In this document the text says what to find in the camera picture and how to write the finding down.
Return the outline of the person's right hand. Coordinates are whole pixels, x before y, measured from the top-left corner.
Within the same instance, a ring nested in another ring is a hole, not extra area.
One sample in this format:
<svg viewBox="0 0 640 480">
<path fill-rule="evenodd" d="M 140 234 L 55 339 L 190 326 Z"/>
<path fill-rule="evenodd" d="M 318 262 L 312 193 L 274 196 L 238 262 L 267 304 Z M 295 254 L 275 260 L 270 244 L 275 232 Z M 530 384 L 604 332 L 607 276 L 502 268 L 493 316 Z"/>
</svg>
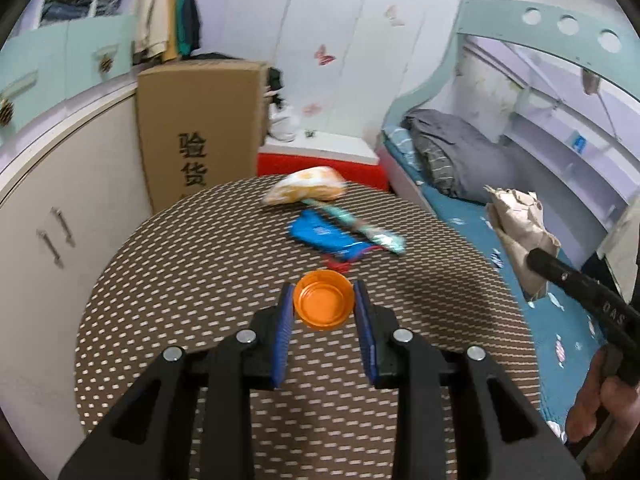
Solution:
<svg viewBox="0 0 640 480">
<path fill-rule="evenodd" d="M 582 388 L 567 415 L 565 431 L 570 442 L 579 442 L 596 430 L 597 411 L 605 408 L 614 422 L 586 463 L 595 474 L 611 469 L 639 425 L 639 389 L 603 370 L 612 347 L 602 347 L 593 357 Z"/>
</svg>

